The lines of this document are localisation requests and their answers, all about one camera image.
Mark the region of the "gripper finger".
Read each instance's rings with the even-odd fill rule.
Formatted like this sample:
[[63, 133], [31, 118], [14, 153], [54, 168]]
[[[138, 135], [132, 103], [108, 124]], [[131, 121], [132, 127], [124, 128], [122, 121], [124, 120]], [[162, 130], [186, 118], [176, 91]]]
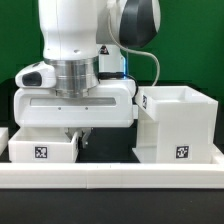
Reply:
[[65, 130], [65, 134], [69, 138], [70, 141], [73, 141], [79, 138], [79, 130], [76, 128], [67, 128]]
[[91, 135], [92, 129], [91, 128], [84, 128], [81, 132], [81, 140], [80, 144], [82, 148], [86, 148], [88, 146], [88, 139]]

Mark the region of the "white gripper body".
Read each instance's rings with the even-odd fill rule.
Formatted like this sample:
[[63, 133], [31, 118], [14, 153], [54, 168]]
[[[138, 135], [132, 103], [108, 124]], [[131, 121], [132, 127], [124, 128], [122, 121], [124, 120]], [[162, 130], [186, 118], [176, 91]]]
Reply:
[[14, 96], [20, 127], [130, 127], [135, 120], [131, 79], [101, 80], [83, 98], [58, 97], [53, 89], [22, 89]]

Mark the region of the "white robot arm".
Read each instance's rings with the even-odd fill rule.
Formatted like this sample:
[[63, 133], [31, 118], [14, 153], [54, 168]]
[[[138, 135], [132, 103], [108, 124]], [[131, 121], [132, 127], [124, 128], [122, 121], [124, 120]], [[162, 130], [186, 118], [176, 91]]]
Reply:
[[158, 33], [159, 0], [38, 0], [43, 60], [16, 75], [14, 116], [22, 128], [60, 128], [71, 136], [133, 124], [134, 81], [103, 65], [107, 44], [132, 52]]

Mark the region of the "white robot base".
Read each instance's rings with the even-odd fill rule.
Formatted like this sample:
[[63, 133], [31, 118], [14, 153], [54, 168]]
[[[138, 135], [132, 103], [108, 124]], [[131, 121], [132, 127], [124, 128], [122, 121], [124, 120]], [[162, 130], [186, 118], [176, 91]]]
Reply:
[[126, 59], [119, 47], [112, 44], [98, 44], [97, 48], [100, 73], [125, 73]]

